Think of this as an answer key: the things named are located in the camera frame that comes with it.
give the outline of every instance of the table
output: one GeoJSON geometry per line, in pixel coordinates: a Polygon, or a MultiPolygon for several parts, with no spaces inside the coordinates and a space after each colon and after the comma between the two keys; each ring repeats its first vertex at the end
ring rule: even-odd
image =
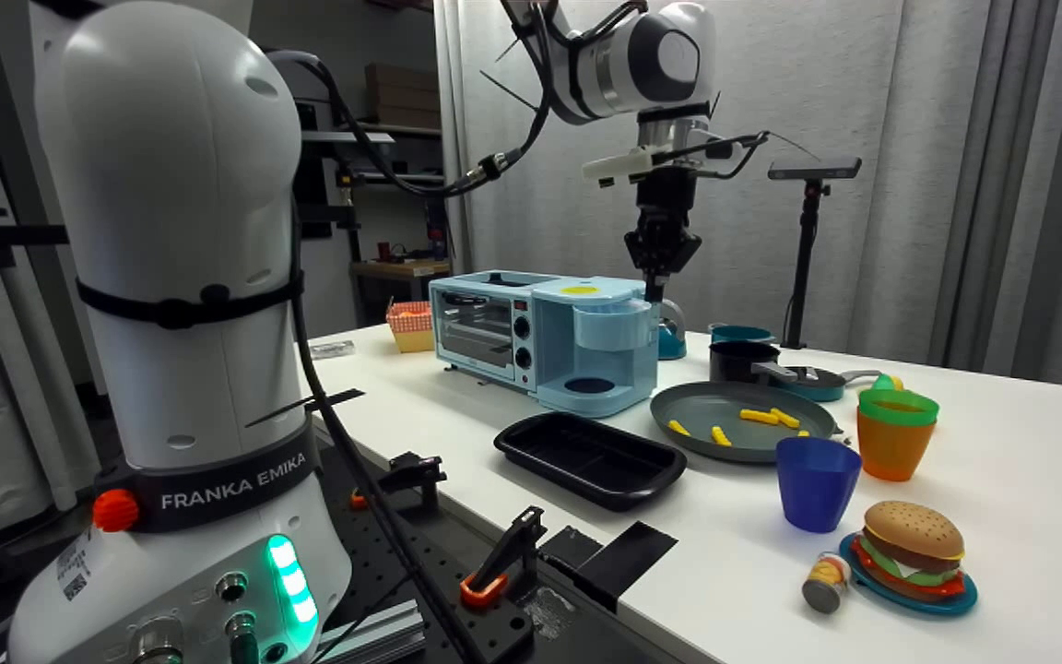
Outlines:
{"type": "MultiPolygon", "coordinates": [[[[347,359],[320,363],[328,391],[363,386],[340,412],[374,458],[442,458],[442,497],[492,529],[525,506],[545,529],[612,543],[633,522],[679,540],[621,603],[621,621],[690,661],[1062,661],[1062,386],[957,368],[789,351],[789,364],[887,368],[941,402],[938,440],[912,482],[861,477],[840,531],[808,536],[783,522],[772,470],[690,458],[685,477],[638,514],[606,514],[494,449],[494,434],[531,412],[526,395],[445,372],[432,354],[397,354],[387,329],[344,332],[347,359]],[[832,618],[802,603],[823,551],[863,529],[863,509],[912,497],[949,514],[966,536],[966,572],[981,605],[964,621],[923,621],[853,595],[832,618]]],[[[705,336],[690,359],[660,364],[660,386],[705,380],[705,336]]],[[[856,395],[829,406],[846,433],[856,395]]],[[[610,426],[665,440],[644,406],[610,426]]]]}

